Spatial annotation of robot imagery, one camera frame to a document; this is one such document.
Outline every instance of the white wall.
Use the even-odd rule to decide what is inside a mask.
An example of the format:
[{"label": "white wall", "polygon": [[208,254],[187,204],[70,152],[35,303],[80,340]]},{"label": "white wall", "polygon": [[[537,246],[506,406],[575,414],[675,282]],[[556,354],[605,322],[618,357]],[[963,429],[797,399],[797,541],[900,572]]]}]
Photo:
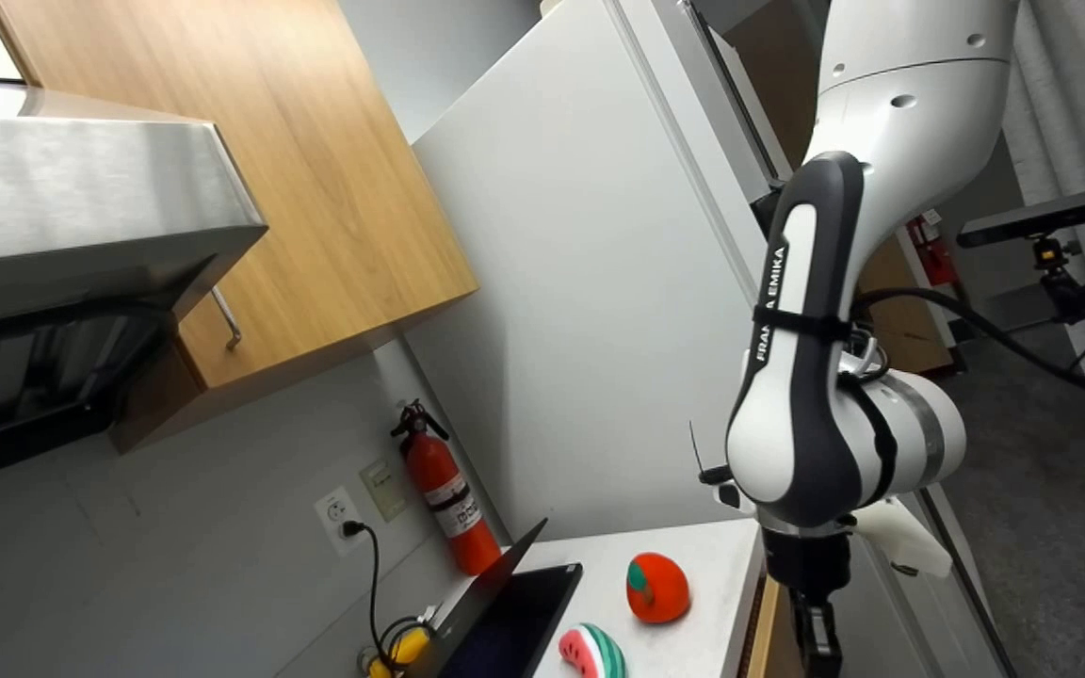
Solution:
[{"label": "white wall", "polygon": [[339,0],[394,120],[417,140],[522,31],[537,0]]},{"label": "white wall", "polygon": [[314,513],[336,482],[388,570],[414,548],[444,581],[429,516],[384,522],[358,482],[394,457],[390,399],[358,357],[137,457],[91,438],[0,469],[0,674],[274,674],[366,593],[370,548],[343,560]]}]

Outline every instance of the wooden cabinet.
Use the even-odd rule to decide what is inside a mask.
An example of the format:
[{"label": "wooden cabinet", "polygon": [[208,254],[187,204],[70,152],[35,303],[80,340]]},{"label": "wooden cabinet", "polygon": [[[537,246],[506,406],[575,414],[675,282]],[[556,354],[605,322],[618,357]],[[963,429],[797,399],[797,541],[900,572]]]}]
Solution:
[{"label": "wooden cabinet", "polygon": [[0,0],[50,89],[216,120],[269,237],[137,380],[137,444],[299,380],[476,288],[444,211],[336,0]]}]

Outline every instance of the robotic arm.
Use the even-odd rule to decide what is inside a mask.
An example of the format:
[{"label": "robotic arm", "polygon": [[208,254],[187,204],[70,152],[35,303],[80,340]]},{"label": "robotic arm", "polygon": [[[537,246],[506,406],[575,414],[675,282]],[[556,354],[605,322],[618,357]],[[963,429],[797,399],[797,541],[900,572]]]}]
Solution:
[{"label": "robotic arm", "polygon": [[850,513],[963,457],[954,399],[849,354],[850,288],[910,216],[996,152],[1016,0],[831,0],[816,123],[785,185],[755,303],[727,463],[758,506],[811,666],[837,657],[829,590],[849,585]]}]

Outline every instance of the yellow object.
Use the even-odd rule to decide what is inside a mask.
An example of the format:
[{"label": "yellow object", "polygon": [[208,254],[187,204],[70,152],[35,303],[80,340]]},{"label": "yellow object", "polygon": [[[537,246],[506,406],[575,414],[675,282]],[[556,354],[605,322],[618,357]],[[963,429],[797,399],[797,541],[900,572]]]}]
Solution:
[{"label": "yellow object", "polygon": [[[426,626],[414,626],[414,630],[408,630],[408,632],[399,632],[399,635],[390,639],[388,656],[390,656],[394,661],[409,666],[417,656],[426,656],[426,646],[429,646],[429,630],[426,630]],[[373,657],[366,661],[366,678],[390,678],[390,674],[394,674],[394,669],[384,666],[379,656],[373,656]]]}]

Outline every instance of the stainless steel range hood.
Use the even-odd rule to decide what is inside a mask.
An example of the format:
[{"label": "stainless steel range hood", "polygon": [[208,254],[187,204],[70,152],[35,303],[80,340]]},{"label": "stainless steel range hood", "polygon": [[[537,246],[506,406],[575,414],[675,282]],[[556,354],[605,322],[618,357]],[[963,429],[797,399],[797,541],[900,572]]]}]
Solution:
[{"label": "stainless steel range hood", "polygon": [[258,234],[216,123],[0,85],[0,463],[105,426]]}]

